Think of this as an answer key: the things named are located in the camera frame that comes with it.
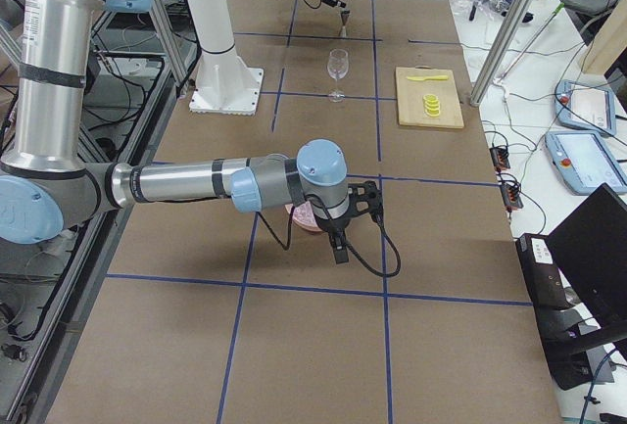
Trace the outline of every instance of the wire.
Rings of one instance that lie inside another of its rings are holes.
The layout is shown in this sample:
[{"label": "wire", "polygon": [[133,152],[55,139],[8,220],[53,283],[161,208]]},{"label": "wire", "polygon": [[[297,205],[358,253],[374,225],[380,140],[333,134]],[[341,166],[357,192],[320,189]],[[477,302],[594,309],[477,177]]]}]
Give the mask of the wire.
[{"label": "wire", "polygon": [[0,279],[0,283],[3,283],[7,286],[9,286],[9,289],[11,289],[13,291],[13,295],[16,299],[21,300],[20,301],[20,307],[18,308],[17,311],[13,311],[13,319],[5,322],[2,321],[0,322],[0,331],[2,331],[3,329],[9,329],[11,326],[13,326],[18,319],[20,319],[20,315],[24,312],[24,309],[26,307],[26,293],[24,292],[20,292],[20,290],[18,290],[18,288],[15,286],[15,284],[8,282],[4,279]]},{"label": "wire", "polygon": [[310,4],[310,2],[307,0],[303,0],[303,3],[305,3],[307,6],[309,6],[313,10],[317,10],[320,6],[322,6],[322,0],[320,0],[320,2],[315,6]]},{"label": "wire", "polygon": [[527,199],[529,199],[538,209],[540,209],[540,212],[542,213],[542,228],[540,228],[540,230],[538,230],[536,234],[541,235],[542,232],[545,231],[545,228],[547,227],[547,213],[542,208],[542,206],[538,204],[534,199],[532,199],[531,197],[529,197],[527,194],[525,194],[522,191],[519,191],[519,193],[521,196],[524,196]]},{"label": "wire", "polygon": [[35,253],[33,256],[30,257],[30,259],[26,262],[26,264],[24,265],[24,279],[26,279],[30,284],[48,284],[51,282],[50,278],[47,279],[31,279],[30,276],[28,275],[28,267],[30,266],[30,264],[37,258],[39,258],[42,255],[46,255],[46,256],[50,256],[51,258],[54,258],[56,261],[58,261],[61,264],[61,267],[63,269],[66,268],[66,264],[59,259],[58,257],[51,255],[50,253],[46,253],[45,251],[40,251],[38,253]]},{"label": "wire", "polygon": [[276,233],[274,232],[274,230],[270,227],[270,224],[267,222],[267,220],[265,219],[265,217],[262,215],[261,212],[257,212],[257,215],[259,216],[259,218],[262,220],[262,222],[265,225],[265,228],[267,228],[267,230],[270,232],[270,235],[272,235],[272,238],[274,238],[274,241],[276,241],[279,246],[281,248],[283,248],[284,251],[288,251],[290,249],[290,246],[292,246],[292,222],[294,221],[294,211],[296,210],[296,206],[292,206],[292,209],[290,210],[290,216],[287,220],[287,240],[285,241],[285,243],[283,243],[278,236],[276,235]]},{"label": "wire", "polygon": [[19,93],[13,95],[13,99],[11,99],[11,103],[9,103],[9,109],[7,109],[7,113],[4,115],[2,119],[2,123],[0,123],[0,157],[4,153],[4,134],[11,127],[11,112],[13,108],[18,102]]},{"label": "wire", "polygon": [[183,199],[181,201],[158,201],[162,204],[192,204],[194,202],[214,201],[220,197],[199,197],[197,199]]},{"label": "wire", "polygon": [[146,42],[149,42],[149,41],[153,40],[155,37],[157,37],[157,32],[152,34],[150,37],[146,37],[145,39],[142,39],[139,42],[135,42],[134,44],[128,44],[126,41],[124,41],[124,42],[126,42],[124,45],[121,45],[120,47],[116,47],[114,49],[111,49],[111,51],[112,52],[116,52],[116,51],[121,50],[121,49],[127,49],[128,52],[130,52],[133,47],[137,47],[138,45],[145,44]]},{"label": "wire", "polygon": [[20,0],[12,0],[16,5],[18,5],[20,7],[20,9],[22,11],[26,11],[24,5],[22,4],[22,2]]},{"label": "wire", "polygon": [[509,122],[509,128],[511,129],[511,131],[513,133],[515,133],[516,135],[521,136],[522,138],[524,138],[525,140],[527,140],[529,143],[531,143],[531,145],[533,145],[533,148],[529,148],[527,145],[525,145],[524,143],[518,143],[517,145],[522,145],[523,147],[525,147],[527,150],[529,150],[531,153],[535,152],[536,150],[538,150],[538,144],[536,142],[534,142],[533,140],[531,140],[529,137],[527,137],[526,135],[524,135],[523,133],[519,132],[518,130],[516,130],[515,128],[513,128],[513,124],[511,122],[511,113],[509,112],[509,104],[507,103],[507,98],[505,97],[505,91],[504,91],[504,97],[503,97],[503,102],[505,103],[506,106],[506,115],[507,115],[507,122]]},{"label": "wire", "polygon": [[597,370],[595,370],[595,374],[593,375],[592,381],[590,382],[590,388],[588,389],[588,395],[586,395],[584,397],[584,407],[581,410],[581,417],[579,418],[579,424],[584,424],[584,421],[586,419],[586,411],[588,410],[588,403],[592,399],[592,391],[595,389],[595,385],[597,385],[597,379],[599,378],[599,374],[601,373],[601,369],[603,368],[605,363],[609,360],[611,355],[613,353],[615,353],[616,351],[617,351],[617,349],[611,350],[609,353],[607,353],[603,357],[601,362],[599,362],[599,365],[597,366]]},{"label": "wire", "polygon": [[379,215],[376,216],[376,219],[374,220],[374,222],[379,227],[379,230],[381,231],[381,236],[383,236],[383,238],[388,243],[388,245],[390,245],[390,248],[392,248],[392,251],[394,252],[394,255],[396,257],[396,269],[393,272],[389,272],[389,273],[385,272],[385,271],[381,272],[381,271],[376,270],[364,258],[362,258],[362,256],[358,253],[358,251],[355,249],[355,247],[346,238],[346,235],[344,234],[344,230],[340,230],[337,227],[337,225],[333,221],[333,217],[331,216],[331,213],[329,213],[329,210],[326,207],[326,204],[324,203],[324,201],[322,201],[322,199],[320,199],[320,197],[318,195],[316,195],[316,194],[307,194],[305,196],[305,199],[307,199],[307,200],[316,199],[318,201],[319,206],[322,208],[322,211],[324,212],[324,215],[326,216],[327,220],[329,221],[329,224],[331,225],[331,227],[335,231],[335,234],[337,234],[339,236],[339,238],[342,241],[342,243],[348,248],[348,250],[351,253],[353,253],[353,256],[355,256],[355,258],[357,258],[357,260],[360,262],[360,264],[363,267],[365,267],[369,272],[371,272],[372,274],[376,275],[377,277],[382,277],[382,278],[385,278],[385,279],[389,279],[390,277],[394,277],[396,275],[399,275],[399,272],[401,272],[401,255],[399,254],[399,250],[397,249],[396,245],[392,242],[392,240],[388,236],[387,232],[385,231],[385,226],[383,224],[383,219]]},{"label": "wire", "polygon": [[[567,48],[567,49],[563,49],[563,50],[556,50],[556,51],[554,51],[554,52],[550,52],[550,53],[546,53],[546,52],[535,52],[535,51],[530,51],[530,50],[527,50],[527,51],[523,52],[522,50],[517,50],[517,49],[507,49],[506,51],[507,51],[507,52],[517,52],[517,53],[519,53],[519,54],[520,54],[520,53],[524,53],[524,54],[529,54],[529,55],[540,55],[540,56],[542,56],[542,57],[551,57],[551,56],[553,56],[553,55],[563,54],[563,53],[565,53],[565,52],[570,52],[572,49],[574,49],[575,47],[578,47],[578,46],[580,46],[580,45],[582,45],[582,44],[584,44],[584,45],[585,45],[585,43],[584,43],[584,42],[578,42],[578,43],[576,43],[575,45],[573,45],[572,47],[569,47],[569,48]],[[476,49],[476,50],[484,50],[484,51],[490,51],[490,50],[492,50],[492,49],[491,49],[491,48],[489,48],[489,47],[478,47],[478,46],[473,46],[473,45],[466,45],[466,44],[463,44],[463,43],[460,43],[459,45],[460,45],[461,47],[465,48],[465,49]]]}]

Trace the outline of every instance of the black cable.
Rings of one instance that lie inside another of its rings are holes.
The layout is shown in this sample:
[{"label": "black cable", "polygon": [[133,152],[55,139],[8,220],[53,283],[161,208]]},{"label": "black cable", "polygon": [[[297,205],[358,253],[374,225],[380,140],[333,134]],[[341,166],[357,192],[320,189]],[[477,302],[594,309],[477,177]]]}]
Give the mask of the black cable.
[{"label": "black cable", "polygon": [[310,4],[307,0],[303,0],[303,3],[305,3],[307,6],[309,6],[313,10],[317,10],[320,6],[322,6],[322,0],[320,0],[320,2],[315,6]]},{"label": "black cable", "polygon": [[394,252],[394,255],[396,256],[396,269],[393,272],[390,272],[390,273],[381,272],[381,271],[376,270],[364,258],[362,258],[362,256],[358,253],[358,251],[355,249],[355,247],[353,247],[353,245],[346,238],[346,235],[344,235],[343,230],[340,230],[337,227],[337,225],[335,225],[335,222],[333,221],[333,217],[331,216],[331,213],[329,213],[329,210],[326,207],[326,204],[322,201],[322,199],[320,199],[320,197],[318,195],[316,195],[316,194],[307,194],[305,196],[305,199],[307,199],[307,200],[309,200],[309,199],[316,199],[318,201],[319,207],[322,208],[322,211],[324,212],[324,215],[326,216],[327,220],[329,221],[329,224],[331,225],[331,227],[333,228],[335,233],[340,237],[340,240],[342,241],[342,243],[348,248],[348,250],[351,253],[353,253],[353,256],[355,256],[355,258],[357,258],[357,260],[362,264],[362,266],[365,267],[369,272],[371,272],[372,274],[376,275],[377,277],[382,277],[382,278],[385,278],[385,279],[389,279],[390,277],[394,277],[394,276],[398,275],[399,272],[401,272],[401,255],[399,254],[399,250],[397,249],[396,245],[392,242],[392,240],[388,236],[387,232],[385,231],[385,226],[383,224],[383,219],[380,216],[377,216],[376,220],[374,222],[379,227],[379,230],[381,231],[381,235],[383,236],[385,241],[388,243],[388,245],[390,245],[390,248],[392,248],[392,251]]},{"label": "black cable", "polygon": [[2,119],[2,123],[0,124],[0,157],[2,157],[2,154],[4,153],[4,134],[11,127],[11,112],[18,102],[18,97],[19,93],[16,92],[16,94],[13,95],[11,103],[9,103],[9,109],[7,110],[4,118]]},{"label": "black cable", "polygon": [[12,1],[13,1],[16,5],[18,5],[22,11],[24,11],[24,12],[26,11],[26,9],[25,9],[24,5],[22,4],[22,2],[21,2],[20,0],[12,0]]},{"label": "black cable", "polygon": [[529,137],[527,137],[526,135],[524,135],[523,133],[519,132],[518,130],[516,130],[515,128],[513,128],[513,124],[511,122],[511,113],[509,112],[509,104],[507,103],[507,99],[504,99],[504,103],[506,105],[506,114],[507,114],[507,121],[509,122],[509,128],[511,129],[511,131],[513,133],[515,133],[516,135],[524,138],[525,140],[527,140],[529,143],[531,143],[531,145],[533,145],[533,148],[529,148],[527,145],[525,145],[524,143],[518,143],[517,145],[522,145],[523,147],[525,147],[527,150],[529,150],[529,152],[533,153],[536,150],[538,150],[538,144],[536,142],[534,142],[533,140],[531,140]]},{"label": "black cable", "polygon": [[601,362],[599,362],[599,365],[597,366],[597,370],[595,370],[595,374],[593,375],[592,381],[590,382],[590,388],[588,389],[588,395],[586,395],[584,397],[584,407],[581,410],[581,417],[579,418],[579,424],[584,424],[584,422],[586,420],[586,410],[588,409],[588,403],[592,399],[592,391],[595,389],[595,385],[597,385],[597,379],[599,378],[599,374],[601,373],[601,369],[603,368],[605,363],[609,360],[611,355],[613,353],[615,353],[616,351],[617,351],[617,349],[611,350],[609,353],[607,353],[603,357]]},{"label": "black cable", "polygon": [[540,204],[538,204],[534,199],[532,199],[531,197],[529,197],[527,194],[525,194],[522,191],[518,191],[520,195],[526,197],[527,199],[529,199],[538,209],[540,209],[540,212],[542,213],[542,228],[540,228],[540,230],[536,233],[538,235],[542,234],[543,231],[545,231],[545,228],[547,227],[547,213],[545,212],[545,210],[542,208],[542,206]]},{"label": "black cable", "polygon": [[270,235],[272,235],[272,238],[274,238],[274,241],[276,241],[276,243],[279,244],[279,246],[281,248],[283,248],[284,251],[288,251],[290,249],[290,246],[292,246],[292,222],[294,221],[294,211],[296,210],[296,206],[292,206],[292,209],[290,210],[290,216],[287,220],[287,240],[285,241],[285,243],[283,243],[278,236],[276,235],[276,233],[274,232],[274,230],[272,229],[272,227],[270,226],[270,224],[267,222],[267,220],[265,219],[265,217],[262,215],[261,212],[257,212],[257,215],[259,216],[259,218],[262,220],[262,222],[265,225],[265,228],[267,228],[267,231],[270,232]]},{"label": "black cable", "polygon": [[197,199],[183,199],[180,201],[158,201],[162,204],[191,204],[194,202],[205,202],[205,201],[214,201],[219,199],[219,197],[199,197]]},{"label": "black cable", "polygon": [[76,257],[76,254],[78,252],[78,247],[81,245],[82,240],[83,240],[83,238],[85,236],[85,231],[86,231],[85,228],[86,227],[87,227],[87,225],[85,224],[83,226],[83,228],[81,230],[79,230],[78,237],[76,238],[76,241],[75,241],[74,246],[72,248],[72,253],[70,255],[70,259],[68,260],[68,263],[66,264],[66,268],[63,270],[63,272],[59,276],[59,278],[57,280],[57,283],[55,284],[54,288],[52,289],[52,292],[50,293],[50,296],[48,297],[48,300],[46,301],[45,305],[41,307],[40,313],[39,313],[39,318],[37,319],[37,324],[34,327],[34,329],[32,331],[30,331],[28,334],[20,335],[20,334],[18,334],[18,327],[22,324],[21,322],[14,323],[11,326],[9,326],[9,328],[7,328],[7,331],[9,332],[10,336],[15,341],[19,341],[19,342],[32,341],[33,339],[35,339],[35,337],[37,336],[37,334],[39,333],[39,331],[43,327],[43,323],[44,323],[44,320],[46,319],[46,315],[48,314],[48,311],[50,310],[50,306],[52,306],[52,304],[54,303],[54,300],[57,297],[57,294],[59,293],[59,290],[61,289],[62,285],[64,284],[66,276],[70,272],[70,267],[72,266],[73,260]]},{"label": "black cable", "polygon": [[609,362],[609,365],[612,367],[621,367],[621,368],[627,369],[627,365],[625,365],[624,363],[614,362],[613,360]]}]

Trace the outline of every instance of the table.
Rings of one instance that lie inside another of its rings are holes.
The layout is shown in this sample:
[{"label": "table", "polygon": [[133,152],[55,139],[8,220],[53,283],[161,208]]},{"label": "table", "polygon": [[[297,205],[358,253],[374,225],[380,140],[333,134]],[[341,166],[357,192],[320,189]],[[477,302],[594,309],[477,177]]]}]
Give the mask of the table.
[{"label": "table", "polygon": [[[462,104],[463,131],[396,124],[396,66],[450,68],[469,93],[448,0],[351,0],[349,40],[328,9],[228,1],[239,54],[265,69],[257,113],[181,102],[157,160],[330,138],[352,179],[382,188],[403,271],[334,265],[302,230],[282,253],[228,201],[137,207],[48,422],[559,422],[477,110]],[[338,105],[325,96],[337,46],[351,56]],[[348,236],[393,268],[368,220]]]},{"label": "table", "polygon": [[[499,17],[478,13],[475,21],[470,22],[467,19],[468,0],[450,1],[452,10],[457,12],[454,18],[459,40],[465,45],[464,56],[466,65],[471,80],[474,80],[488,52],[471,47],[489,48],[502,20]],[[535,19],[533,22],[521,26],[511,48],[522,48],[558,3],[559,0],[534,0],[530,6],[530,11],[535,14]],[[534,206],[528,199],[523,198],[525,208],[515,212],[511,218],[510,228],[514,237],[518,237],[525,232],[536,233],[543,224],[545,224],[543,233],[550,233],[585,199],[585,196],[573,195],[562,183],[551,163],[543,138],[549,129],[564,129],[564,127],[554,123],[555,105],[552,93],[554,93],[559,77],[573,57],[576,56],[576,60],[572,61],[565,73],[565,79],[590,83],[591,85],[606,83],[603,76],[581,73],[578,60],[585,53],[586,47],[583,47],[583,44],[581,46],[577,44],[582,44],[581,37],[566,12],[562,10],[531,50],[551,54],[555,51],[570,49],[572,46],[576,47],[548,57],[526,55],[506,79],[507,87],[511,93],[528,98],[550,96],[536,102],[528,102],[519,97],[510,96],[507,99],[507,105],[511,115],[512,126],[509,125],[506,114],[503,90],[492,86],[485,100],[481,103],[481,117],[484,119],[484,129],[487,132],[497,130],[506,137],[509,144],[517,145],[510,149],[511,155],[509,159],[512,168],[509,172],[519,179],[524,174],[522,185],[524,193],[537,201],[546,213],[546,223],[543,223],[544,218],[540,209]],[[507,53],[502,70],[507,67],[515,55],[515,52]],[[618,114],[625,115],[618,100],[616,100],[616,111]],[[617,136],[624,140],[627,137],[627,124],[625,121],[619,120],[617,125]],[[520,134],[514,133],[514,130],[528,137],[534,143],[540,142],[539,150],[530,157],[530,152],[521,145],[531,146],[531,143]],[[492,145],[493,136],[493,133],[486,134],[489,145]],[[501,136],[496,135],[494,138],[496,145],[504,143]],[[627,147],[614,139],[606,139],[606,143],[617,159],[627,158]],[[627,196],[621,196],[621,198],[627,201]],[[583,306],[577,308],[583,315],[582,317],[587,318],[590,316],[590,313],[586,312]],[[617,354],[612,360],[624,363]],[[619,368],[614,377],[616,379],[615,384],[597,385],[595,387],[594,396],[599,398],[602,403],[588,407],[587,416],[589,419],[598,419],[600,412],[627,415],[627,400],[625,400],[625,396],[627,396],[627,372]],[[564,392],[555,386],[555,391],[562,415],[578,418],[583,406],[582,397],[587,393],[588,385],[582,385],[568,392]]]}]

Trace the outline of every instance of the electronic device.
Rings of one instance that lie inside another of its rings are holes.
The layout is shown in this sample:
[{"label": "electronic device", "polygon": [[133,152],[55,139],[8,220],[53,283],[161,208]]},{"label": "electronic device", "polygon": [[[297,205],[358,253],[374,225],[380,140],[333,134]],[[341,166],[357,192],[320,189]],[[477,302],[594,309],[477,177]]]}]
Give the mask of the electronic device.
[{"label": "electronic device", "polygon": [[556,94],[555,112],[562,125],[616,134],[615,95],[609,86],[591,87],[565,79]]},{"label": "electronic device", "polygon": [[[574,308],[536,307],[549,369],[564,390],[592,379],[613,343],[627,357],[627,205],[602,184],[550,235],[546,244],[559,270],[600,324],[582,324]],[[611,381],[607,364],[598,381]]]},{"label": "electronic device", "polygon": [[525,233],[516,240],[527,292],[534,306],[557,310],[571,308],[546,239],[545,235]]},{"label": "electronic device", "polygon": [[606,183],[627,193],[627,176],[594,130],[548,132],[545,141],[566,185],[580,195],[592,194]]}]

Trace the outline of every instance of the white pillar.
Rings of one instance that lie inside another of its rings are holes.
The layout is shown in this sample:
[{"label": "white pillar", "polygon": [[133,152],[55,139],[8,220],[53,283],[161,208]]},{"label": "white pillar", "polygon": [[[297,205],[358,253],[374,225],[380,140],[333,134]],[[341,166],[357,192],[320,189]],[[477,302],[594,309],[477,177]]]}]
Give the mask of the white pillar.
[{"label": "white pillar", "polygon": [[197,113],[252,115],[264,71],[237,55],[226,0],[187,0],[203,48],[190,109]]}]

